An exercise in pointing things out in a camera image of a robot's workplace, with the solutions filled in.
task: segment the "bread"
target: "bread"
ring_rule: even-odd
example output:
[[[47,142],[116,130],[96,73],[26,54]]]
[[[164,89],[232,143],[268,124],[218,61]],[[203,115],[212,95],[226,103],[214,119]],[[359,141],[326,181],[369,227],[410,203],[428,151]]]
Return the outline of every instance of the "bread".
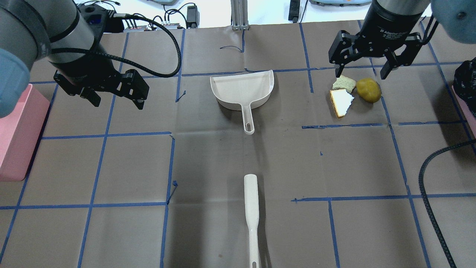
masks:
[[[336,89],[330,91],[330,100],[336,112],[337,118],[342,118],[346,115],[354,97],[345,89]]]
[[[336,82],[332,84],[332,89],[345,89],[348,93],[352,93],[356,86],[356,81],[341,75]]]

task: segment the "metal bracket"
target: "metal bracket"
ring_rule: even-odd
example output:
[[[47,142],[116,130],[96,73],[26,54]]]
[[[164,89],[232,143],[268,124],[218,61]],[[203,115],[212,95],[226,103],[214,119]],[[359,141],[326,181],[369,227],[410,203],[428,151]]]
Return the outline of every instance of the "metal bracket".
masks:
[[[248,0],[231,0],[231,28],[248,30]]]

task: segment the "brush handle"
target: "brush handle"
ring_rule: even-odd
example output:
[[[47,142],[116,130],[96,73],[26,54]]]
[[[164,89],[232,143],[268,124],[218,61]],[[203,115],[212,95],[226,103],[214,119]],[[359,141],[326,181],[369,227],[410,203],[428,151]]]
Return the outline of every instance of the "brush handle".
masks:
[[[249,230],[249,267],[259,268],[258,230]]]
[[[245,133],[251,135],[255,132],[255,124],[253,123],[253,115],[251,114],[251,105],[242,106],[241,114],[243,115],[243,127]]]

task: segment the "pink container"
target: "pink container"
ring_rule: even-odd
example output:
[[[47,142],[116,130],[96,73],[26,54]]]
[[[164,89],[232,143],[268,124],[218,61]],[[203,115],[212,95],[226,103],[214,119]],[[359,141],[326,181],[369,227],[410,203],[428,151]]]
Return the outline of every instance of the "pink container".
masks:
[[[451,87],[451,89],[453,90],[453,93],[455,94],[456,99],[458,100],[459,106],[461,107],[461,110],[463,111],[463,114],[465,115],[466,120],[468,121],[468,125],[471,128],[473,135],[476,136],[476,118],[469,110],[468,105],[466,105],[465,101],[458,97],[458,94],[456,94],[455,89],[453,87]]]
[[[0,118],[0,181],[25,178],[49,105],[29,84],[13,112]]]

